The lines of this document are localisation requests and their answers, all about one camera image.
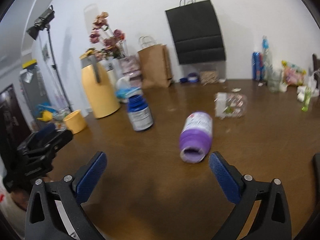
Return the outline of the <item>blue plastic bottle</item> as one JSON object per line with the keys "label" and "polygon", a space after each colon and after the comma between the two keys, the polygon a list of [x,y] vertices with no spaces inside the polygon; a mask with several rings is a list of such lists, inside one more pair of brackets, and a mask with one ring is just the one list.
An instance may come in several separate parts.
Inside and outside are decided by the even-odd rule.
{"label": "blue plastic bottle", "polygon": [[153,125],[150,108],[142,95],[129,97],[127,113],[131,125],[136,132],[149,129]]}

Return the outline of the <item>purple plastic bottle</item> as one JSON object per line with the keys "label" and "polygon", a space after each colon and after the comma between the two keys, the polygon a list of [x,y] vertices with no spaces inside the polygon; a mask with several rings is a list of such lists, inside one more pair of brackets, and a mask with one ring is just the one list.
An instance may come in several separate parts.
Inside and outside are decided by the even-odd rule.
{"label": "purple plastic bottle", "polygon": [[191,164],[201,162],[208,154],[213,140],[213,119],[205,112],[189,115],[179,139],[180,158]]}

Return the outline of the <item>yellow thermos jug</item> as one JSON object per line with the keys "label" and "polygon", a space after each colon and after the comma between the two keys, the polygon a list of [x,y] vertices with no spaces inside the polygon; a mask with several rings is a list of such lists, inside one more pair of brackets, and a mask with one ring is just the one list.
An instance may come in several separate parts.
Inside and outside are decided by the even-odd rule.
{"label": "yellow thermos jug", "polygon": [[107,117],[120,109],[114,87],[95,51],[89,49],[80,56],[81,82],[96,119]]}

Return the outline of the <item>blue tissue box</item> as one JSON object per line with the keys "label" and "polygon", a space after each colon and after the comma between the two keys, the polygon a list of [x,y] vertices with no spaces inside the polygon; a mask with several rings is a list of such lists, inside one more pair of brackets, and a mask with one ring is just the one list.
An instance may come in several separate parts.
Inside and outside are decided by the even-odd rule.
{"label": "blue tissue box", "polygon": [[120,103],[127,103],[129,97],[134,95],[143,95],[140,87],[134,87],[130,83],[128,76],[121,77],[116,82],[116,97]]}

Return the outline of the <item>white thermos flask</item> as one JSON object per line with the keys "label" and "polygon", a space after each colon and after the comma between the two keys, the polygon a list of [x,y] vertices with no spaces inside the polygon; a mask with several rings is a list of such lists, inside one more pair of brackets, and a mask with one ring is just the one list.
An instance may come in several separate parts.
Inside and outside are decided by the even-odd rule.
{"label": "white thermos flask", "polygon": [[116,72],[114,71],[113,64],[107,60],[102,60],[101,64],[105,68],[108,78],[110,80],[110,83],[116,89],[116,82],[117,82],[117,77],[116,77]]}

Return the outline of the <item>pink wrapped vase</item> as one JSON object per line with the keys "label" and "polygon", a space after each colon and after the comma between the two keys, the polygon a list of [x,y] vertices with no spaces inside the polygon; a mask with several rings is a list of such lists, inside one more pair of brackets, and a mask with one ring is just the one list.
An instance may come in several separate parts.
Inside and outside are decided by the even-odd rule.
{"label": "pink wrapped vase", "polygon": [[140,64],[135,55],[127,56],[119,60],[119,64],[124,76],[129,78],[132,87],[142,86],[142,73]]}

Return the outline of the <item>dried pink flowers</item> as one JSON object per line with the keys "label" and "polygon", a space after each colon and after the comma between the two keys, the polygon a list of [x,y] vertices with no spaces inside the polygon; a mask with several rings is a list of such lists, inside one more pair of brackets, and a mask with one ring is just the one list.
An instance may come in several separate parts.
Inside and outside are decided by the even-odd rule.
{"label": "dried pink flowers", "polygon": [[112,30],[108,23],[109,14],[105,11],[97,15],[92,23],[92,30],[89,35],[91,44],[102,45],[101,49],[90,49],[97,59],[122,59],[126,57],[124,42],[125,33],[120,30]]}

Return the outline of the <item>green spray bottle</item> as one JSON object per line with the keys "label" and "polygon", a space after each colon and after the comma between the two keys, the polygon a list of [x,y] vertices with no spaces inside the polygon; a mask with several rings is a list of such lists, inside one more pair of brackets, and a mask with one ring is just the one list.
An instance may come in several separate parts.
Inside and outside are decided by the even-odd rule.
{"label": "green spray bottle", "polygon": [[309,86],[306,86],[304,92],[304,99],[303,99],[303,105],[302,105],[302,111],[307,112],[310,105],[310,100],[312,96],[312,88]]}

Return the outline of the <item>brown paper bag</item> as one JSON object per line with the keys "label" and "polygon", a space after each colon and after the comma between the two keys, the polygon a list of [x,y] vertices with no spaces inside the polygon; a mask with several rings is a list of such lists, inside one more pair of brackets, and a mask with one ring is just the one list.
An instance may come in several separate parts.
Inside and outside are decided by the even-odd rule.
{"label": "brown paper bag", "polygon": [[151,36],[141,36],[139,44],[142,48],[138,52],[142,87],[168,88],[172,83],[172,72],[167,46],[156,43]]}

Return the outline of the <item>colourful snack bag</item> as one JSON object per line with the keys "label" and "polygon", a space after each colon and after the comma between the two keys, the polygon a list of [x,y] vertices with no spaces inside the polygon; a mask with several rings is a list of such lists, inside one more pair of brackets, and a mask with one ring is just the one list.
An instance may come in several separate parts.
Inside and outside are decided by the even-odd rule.
{"label": "colourful snack bag", "polygon": [[288,86],[302,86],[304,84],[306,70],[284,60],[281,62],[281,65],[283,67],[283,81],[285,84]]}

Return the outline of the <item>clear spray bottle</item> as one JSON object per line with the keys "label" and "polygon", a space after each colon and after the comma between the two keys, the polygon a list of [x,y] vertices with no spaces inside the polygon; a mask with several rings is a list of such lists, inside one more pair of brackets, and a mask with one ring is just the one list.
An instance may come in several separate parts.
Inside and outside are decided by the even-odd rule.
{"label": "clear spray bottle", "polygon": [[263,46],[263,68],[264,68],[263,79],[267,81],[268,74],[272,69],[272,65],[273,65],[272,53],[270,51],[270,46],[269,46],[267,36],[263,36],[262,46]]}

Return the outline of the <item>blue soda can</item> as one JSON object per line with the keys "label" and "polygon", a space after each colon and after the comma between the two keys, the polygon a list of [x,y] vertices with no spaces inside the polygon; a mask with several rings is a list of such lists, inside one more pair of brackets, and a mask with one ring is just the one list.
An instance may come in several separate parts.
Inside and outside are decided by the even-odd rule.
{"label": "blue soda can", "polygon": [[255,81],[263,80],[263,55],[260,52],[253,52],[252,54],[252,79]]}

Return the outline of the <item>blue jar lid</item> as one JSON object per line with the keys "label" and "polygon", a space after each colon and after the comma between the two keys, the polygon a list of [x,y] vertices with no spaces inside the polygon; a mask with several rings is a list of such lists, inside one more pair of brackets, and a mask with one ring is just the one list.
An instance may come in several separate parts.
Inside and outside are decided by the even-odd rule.
{"label": "blue jar lid", "polygon": [[188,82],[189,82],[189,80],[187,77],[183,77],[180,79],[180,83],[188,83]]}

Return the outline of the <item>small purple white jar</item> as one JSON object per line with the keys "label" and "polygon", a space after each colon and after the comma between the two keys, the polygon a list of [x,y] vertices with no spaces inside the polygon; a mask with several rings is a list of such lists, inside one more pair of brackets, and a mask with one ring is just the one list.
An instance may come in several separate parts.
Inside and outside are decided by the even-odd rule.
{"label": "small purple white jar", "polygon": [[189,73],[187,76],[189,83],[197,83],[199,82],[199,76],[197,73]]}

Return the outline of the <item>dark wooden chair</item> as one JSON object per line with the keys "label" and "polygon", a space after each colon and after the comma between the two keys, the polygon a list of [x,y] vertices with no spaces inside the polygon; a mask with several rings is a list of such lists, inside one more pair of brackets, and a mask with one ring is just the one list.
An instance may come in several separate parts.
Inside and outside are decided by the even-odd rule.
{"label": "dark wooden chair", "polygon": [[316,81],[316,88],[319,89],[320,85],[320,77],[319,77],[319,71],[320,71],[320,59],[317,57],[316,54],[312,55],[312,60],[313,60],[313,72],[314,72],[314,79]]}

